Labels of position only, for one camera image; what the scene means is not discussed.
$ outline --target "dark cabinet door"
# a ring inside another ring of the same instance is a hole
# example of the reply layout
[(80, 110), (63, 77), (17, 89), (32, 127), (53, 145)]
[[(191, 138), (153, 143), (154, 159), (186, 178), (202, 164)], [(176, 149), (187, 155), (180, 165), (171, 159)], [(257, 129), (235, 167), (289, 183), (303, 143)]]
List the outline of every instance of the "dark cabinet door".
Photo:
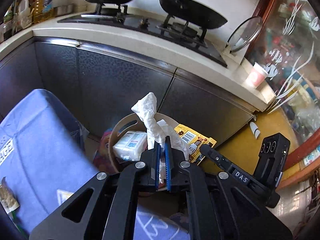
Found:
[(43, 88), (35, 45), (27, 41), (0, 62), (0, 114), (10, 110), (33, 89)]
[(252, 115), (238, 106), (184, 80), (175, 78), (159, 110), (221, 144)]
[(173, 74), (123, 59), (78, 50), (84, 114), (90, 132), (101, 136), (131, 114), (131, 107), (149, 92), (159, 107)]
[(59, 98), (69, 111), (88, 128), (83, 114), (77, 49), (42, 42), (35, 44), (44, 88)]

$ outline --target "metal bolt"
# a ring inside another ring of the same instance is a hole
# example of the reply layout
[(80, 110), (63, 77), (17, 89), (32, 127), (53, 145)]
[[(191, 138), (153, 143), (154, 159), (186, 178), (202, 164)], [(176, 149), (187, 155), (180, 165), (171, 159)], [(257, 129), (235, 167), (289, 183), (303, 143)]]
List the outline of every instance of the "metal bolt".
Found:
[(229, 178), (229, 175), (228, 175), (228, 173), (222, 171), (219, 173), (219, 178), (220, 179), (227, 179), (227, 178)]
[(188, 162), (188, 161), (180, 162), (180, 166), (182, 168), (189, 168), (190, 167), (190, 162)]
[(98, 180), (103, 180), (107, 177), (107, 175), (104, 172), (100, 172), (97, 174), (97, 179)]
[(146, 166), (146, 164), (144, 162), (137, 162), (135, 166), (137, 169), (142, 169), (144, 166)]

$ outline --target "yellow snack package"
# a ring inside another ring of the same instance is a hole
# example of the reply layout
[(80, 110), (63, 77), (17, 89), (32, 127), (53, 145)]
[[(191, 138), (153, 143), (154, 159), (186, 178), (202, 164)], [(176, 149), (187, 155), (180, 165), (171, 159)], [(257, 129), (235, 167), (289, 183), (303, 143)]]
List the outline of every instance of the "yellow snack package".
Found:
[(179, 124), (174, 130), (178, 133), (181, 139), (189, 145), (189, 150), (192, 153), (189, 155), (189, 161), (191, 163), (196, 163), (197, 165), (199, 165), (199, 163), (205, 157), (200, 153), (200, 146), (203, 144), (209, 144), (211, 147), (213, 147), (217, 142), (211, 137), (208, 138), (203, 136), (202, 134), (183, 124)]

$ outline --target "tissue package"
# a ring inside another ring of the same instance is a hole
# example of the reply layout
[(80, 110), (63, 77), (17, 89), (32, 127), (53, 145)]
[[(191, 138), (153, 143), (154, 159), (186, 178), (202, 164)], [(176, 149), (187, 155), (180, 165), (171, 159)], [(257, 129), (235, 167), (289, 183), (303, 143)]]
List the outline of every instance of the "tissue package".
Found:
[(200, 153), (200, 146), (203, 144), (210, 144), (211, 147), (213, 147), (217, 142), (216, 140), (203, 136), (182, 124), (179, 124), (174, 130), (178, 133), (181, 139), (189, 145), (189, 161), (191, 163), (196, 163), (197, 165), (205, 157)]
[(138, 161), (141, 153), (147, 148), (147, 133), (128, 131), (113, 146), (117, 158), (124, 161)]

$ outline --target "white countertop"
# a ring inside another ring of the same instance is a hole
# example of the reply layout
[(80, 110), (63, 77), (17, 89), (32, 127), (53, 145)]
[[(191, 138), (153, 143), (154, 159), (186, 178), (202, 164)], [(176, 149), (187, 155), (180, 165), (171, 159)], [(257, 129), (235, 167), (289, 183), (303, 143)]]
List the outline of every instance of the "white countertop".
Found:
[(230, 58), (221, 54), (228, 65), (225, 68), (190, 49), (145, 33), (98, 24), (57, 23), (66, 17), (70, 15), (33, 25), (1, 43), (0, 60), (33, 36), (78, 39), (111, 45), (162, 60), (231, 92), (259, 111), (264, 111), (275, 96), (266, 82), (258, 89), (244, 83), (252, 67), (247, 60), (239, 65), (232, 60), (232, 56)]

